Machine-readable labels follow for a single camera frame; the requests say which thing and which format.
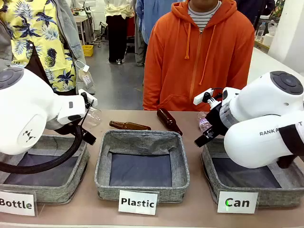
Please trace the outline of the small plastic bottle purple label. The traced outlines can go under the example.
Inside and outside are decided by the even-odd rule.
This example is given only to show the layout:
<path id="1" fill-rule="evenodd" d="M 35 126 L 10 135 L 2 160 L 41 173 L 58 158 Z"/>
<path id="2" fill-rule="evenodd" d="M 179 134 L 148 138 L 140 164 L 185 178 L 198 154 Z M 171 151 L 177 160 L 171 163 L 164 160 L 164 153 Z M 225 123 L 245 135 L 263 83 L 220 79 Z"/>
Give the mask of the small plastic bottle purple label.
<path id="1" fill-rule="evenodd" d="M 198 113 L 198 123 L 199 123 L 199 128 L 200 131 L 203 133 L 205 130 L 211 127 L 211 124 L 208 122 L 206 119 L 206 113 L 204 112 L 199 112 Z"/>

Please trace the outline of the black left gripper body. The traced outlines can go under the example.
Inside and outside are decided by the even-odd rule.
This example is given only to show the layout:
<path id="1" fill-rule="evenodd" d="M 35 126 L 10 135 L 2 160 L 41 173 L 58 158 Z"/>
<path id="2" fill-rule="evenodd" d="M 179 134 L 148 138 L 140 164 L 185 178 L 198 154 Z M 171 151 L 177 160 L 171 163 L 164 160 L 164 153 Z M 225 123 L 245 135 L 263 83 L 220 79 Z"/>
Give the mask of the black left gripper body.
<path id="1" fill-rule="evenodd" d="M 74 125 L 78 125 L 80 120 L 72 121 L 68 124 L 60 124 L 57 120 L 50 120 L 47 122 L 47 129 L 57 132 L 60 135 L 75 135 Z"/>

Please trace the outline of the slim brown glass bottle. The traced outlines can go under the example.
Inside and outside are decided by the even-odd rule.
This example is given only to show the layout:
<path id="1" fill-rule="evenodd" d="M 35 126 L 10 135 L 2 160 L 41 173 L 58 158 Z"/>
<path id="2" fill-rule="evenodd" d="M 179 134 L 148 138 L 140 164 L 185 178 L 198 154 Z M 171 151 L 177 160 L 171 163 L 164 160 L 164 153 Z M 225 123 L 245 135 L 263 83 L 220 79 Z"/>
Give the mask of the slim brown glass bottle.
<path id="1" fill-rule="evenodd" d="M 123 123 L 123 122 L 110 121 L 109 126 L 120 130 L 151 130 L 151 127 L 149 126 L 131 123 L 131 122 Z"/>

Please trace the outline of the grey fabric basket labelled Can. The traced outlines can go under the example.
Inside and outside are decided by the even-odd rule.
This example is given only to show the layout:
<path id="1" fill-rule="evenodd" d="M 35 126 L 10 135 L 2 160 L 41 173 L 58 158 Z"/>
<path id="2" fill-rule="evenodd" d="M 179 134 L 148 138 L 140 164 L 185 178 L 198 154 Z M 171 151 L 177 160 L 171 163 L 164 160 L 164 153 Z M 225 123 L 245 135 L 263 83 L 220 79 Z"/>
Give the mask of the grey fabric basket labelled Can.
<path id="1" fill-rule="evenodd" d="M 215 203 L 222 191 L 257 192 L 264 208 L 297 207 L 304 200 L 304 164 L 293 161 L 282 169 L 276 162 L 255 169 L 233 162 L 216 138 L 202 147 L 200 155 L 211 196 Z"/>

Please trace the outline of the person in orange hoodie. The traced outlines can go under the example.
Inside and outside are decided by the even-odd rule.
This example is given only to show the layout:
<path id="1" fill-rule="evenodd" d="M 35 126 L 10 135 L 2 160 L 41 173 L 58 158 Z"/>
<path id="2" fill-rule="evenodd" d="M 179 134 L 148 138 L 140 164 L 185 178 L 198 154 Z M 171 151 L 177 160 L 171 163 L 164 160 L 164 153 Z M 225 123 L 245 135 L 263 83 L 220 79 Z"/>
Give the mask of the person in orange hoodie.
<path id="1" fill-rule="evenodd" d="M 208 111 L 193 98 L 209 88 L 233 87 L 234 72 L 251 60 L 254 28 L 235 0 L 185 0 L 155 23 L 145 65 L 161 70 L 157 110 Z"/>

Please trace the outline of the white Bottle label sign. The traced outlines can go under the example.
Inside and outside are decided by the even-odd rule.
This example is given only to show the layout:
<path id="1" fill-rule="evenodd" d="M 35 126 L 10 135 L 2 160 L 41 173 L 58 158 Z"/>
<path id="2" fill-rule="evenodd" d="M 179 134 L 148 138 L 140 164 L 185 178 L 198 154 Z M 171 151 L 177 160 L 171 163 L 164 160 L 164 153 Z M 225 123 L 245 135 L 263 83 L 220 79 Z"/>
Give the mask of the white Bottle label sign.
<path id="1" fill-rule="evenodd" d="M 34 191 L 0 190 L 0 212 L 35 217 L 37 197 Z"/>

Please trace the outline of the person in yellow floral shirt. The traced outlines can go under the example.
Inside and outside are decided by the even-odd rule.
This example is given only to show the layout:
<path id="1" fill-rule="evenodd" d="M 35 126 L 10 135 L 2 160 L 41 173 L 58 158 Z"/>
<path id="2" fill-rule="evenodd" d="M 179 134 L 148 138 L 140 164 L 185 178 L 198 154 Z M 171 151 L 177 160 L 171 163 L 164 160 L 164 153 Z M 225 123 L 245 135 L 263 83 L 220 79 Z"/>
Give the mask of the person in yellow floral shirt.
<path id="1" fill-rule="evenodd" d="M 94 95 L 77 66 L 85 62 L 66 0 L 0 0 L 0 71 L 26 68 L 58 95 Z"/>

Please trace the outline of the stubby brown glass bottle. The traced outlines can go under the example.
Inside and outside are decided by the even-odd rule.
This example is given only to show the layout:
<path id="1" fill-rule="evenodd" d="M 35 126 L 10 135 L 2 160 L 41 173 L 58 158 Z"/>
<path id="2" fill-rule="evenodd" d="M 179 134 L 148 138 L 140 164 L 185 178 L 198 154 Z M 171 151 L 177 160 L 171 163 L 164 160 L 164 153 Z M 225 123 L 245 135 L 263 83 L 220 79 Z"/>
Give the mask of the stubby brown glass bottle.
<path id="1" fill-rule="evenodd" d="M 161 123 L 169 130 L 176 132 L 180 134 L 181 136 L 183 135 L 182 131 L 178 127 L 176 120 L 173 118 L 173 116 L 165 109 L 165 108 L 160 108 L 157 110 L 157 116 Z"/>

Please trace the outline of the white cylinder container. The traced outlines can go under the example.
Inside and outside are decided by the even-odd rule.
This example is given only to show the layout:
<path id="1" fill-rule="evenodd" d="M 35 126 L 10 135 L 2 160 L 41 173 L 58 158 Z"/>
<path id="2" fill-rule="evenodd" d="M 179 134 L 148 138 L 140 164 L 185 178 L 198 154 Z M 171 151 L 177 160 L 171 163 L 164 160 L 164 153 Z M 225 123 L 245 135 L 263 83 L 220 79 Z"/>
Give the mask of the white cylinder container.
<path id="1" fill-rule="evenodd" d="M 265 46 L 270 47 L 271 44 L 272 44 L 272 42 L 273 42 L 273 40 L 274 40 L 274 37 L 275 36 L 271 35 L 270 33 L 265 34 L 264 38 L 263 38 L 262 44 L 265 45 Z"/>

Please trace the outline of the white round table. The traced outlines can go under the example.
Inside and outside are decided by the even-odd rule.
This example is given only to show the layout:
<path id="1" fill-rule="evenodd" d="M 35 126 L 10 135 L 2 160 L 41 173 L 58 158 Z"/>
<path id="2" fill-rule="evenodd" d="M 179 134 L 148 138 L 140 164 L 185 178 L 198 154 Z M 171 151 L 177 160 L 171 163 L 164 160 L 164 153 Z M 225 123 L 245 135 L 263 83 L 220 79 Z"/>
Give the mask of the white round table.
<path id="1" fill-rule="evenodd" d="M 300 75 L 296 71 L 292 70 L 291 68 L 282 64 L 276 59 L 270 57 L 268 54 L 265 54 L 259 49 L 253 48 L 253 53 L 252 53 L 252 58 L 251 58 L 251 63 L 250 63 L 250 68 L 247 78 L 247 84 L 250 84 L 258 77 L 271 71 L 288 72 L 294 75 L 295 77 L 297 77 L 304 86 L 304 76 Z"/>

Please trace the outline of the person in blue shirt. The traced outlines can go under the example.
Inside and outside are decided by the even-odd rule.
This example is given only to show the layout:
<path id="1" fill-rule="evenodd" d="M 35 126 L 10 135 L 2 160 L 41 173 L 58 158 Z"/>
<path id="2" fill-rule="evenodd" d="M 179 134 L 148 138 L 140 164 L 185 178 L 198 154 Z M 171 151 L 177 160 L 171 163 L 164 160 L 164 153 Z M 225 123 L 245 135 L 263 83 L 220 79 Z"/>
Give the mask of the person in blue shirt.
<path id="1" fill-rule="evenodd" d="M 135 62 L 144 66 L 152 29 L 157 20 L 170 12 L 171 5 L 183 0 L 133 0 L 135 13 Z"/>

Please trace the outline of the large clear plastic bottle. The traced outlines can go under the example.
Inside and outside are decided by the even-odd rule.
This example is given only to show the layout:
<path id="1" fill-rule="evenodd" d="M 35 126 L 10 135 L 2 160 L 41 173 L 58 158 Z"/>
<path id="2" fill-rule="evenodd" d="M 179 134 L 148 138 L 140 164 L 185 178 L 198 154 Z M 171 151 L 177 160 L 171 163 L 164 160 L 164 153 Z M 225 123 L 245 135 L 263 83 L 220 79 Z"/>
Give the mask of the large clear plastic bottle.
<path id="1" fill-rule="evenodd" d="M 100 125 L 102 122 L 101 111 L 94 107 L 88 110 L 86 117 L 84 118 L 82 127 L 85 129 L 93 129 Z"/>

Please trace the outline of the black office chair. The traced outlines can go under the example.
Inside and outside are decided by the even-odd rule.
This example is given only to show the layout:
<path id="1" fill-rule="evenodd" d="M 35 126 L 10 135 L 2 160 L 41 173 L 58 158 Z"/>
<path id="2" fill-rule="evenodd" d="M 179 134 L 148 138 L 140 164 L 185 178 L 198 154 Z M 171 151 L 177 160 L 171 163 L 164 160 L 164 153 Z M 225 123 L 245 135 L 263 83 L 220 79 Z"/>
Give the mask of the black office chair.
<path id="1" fill-rule="evenodd" d="M 100 48 L 102 43 L 108 40 L 108 26 L 102 21 L 99 22 L 99 30 L 95 32 L 95 42 L 97 47 Z"/>

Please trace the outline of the white Can label sign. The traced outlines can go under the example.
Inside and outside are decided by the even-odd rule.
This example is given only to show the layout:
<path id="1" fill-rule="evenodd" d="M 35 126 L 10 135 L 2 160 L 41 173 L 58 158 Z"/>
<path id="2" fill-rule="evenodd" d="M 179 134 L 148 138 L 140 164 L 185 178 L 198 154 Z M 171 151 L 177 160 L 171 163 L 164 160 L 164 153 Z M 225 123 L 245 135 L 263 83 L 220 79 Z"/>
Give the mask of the white Can label sign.
<path id="1" fill-rule="evenodd" d="M 258 192 L 221 191 L 217 213 L 254 214 Z"/>

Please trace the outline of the grey fabric basket labelled Bottle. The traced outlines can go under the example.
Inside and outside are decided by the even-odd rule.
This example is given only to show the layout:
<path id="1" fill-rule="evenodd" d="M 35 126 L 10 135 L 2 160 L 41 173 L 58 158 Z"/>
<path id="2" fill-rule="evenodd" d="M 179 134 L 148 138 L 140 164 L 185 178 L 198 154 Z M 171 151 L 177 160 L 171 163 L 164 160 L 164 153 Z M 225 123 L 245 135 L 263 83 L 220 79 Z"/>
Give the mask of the grey fabric basket labelled Bottle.
<path id="1" fill-rule="evenodd" d="M 45 163 L 67 151 L 73 140 L 67 136 L 43 135 L 26 153 L 7 155 L 0 152 L 0 162 L 17 166 Z M 82 142 L 71 158 L 48 171 L 29 175 L 0 171 L 0 190 L 35 193 L 38 203 L 68 203 L 84 177 L 88 160 L 87 144 Z"/>

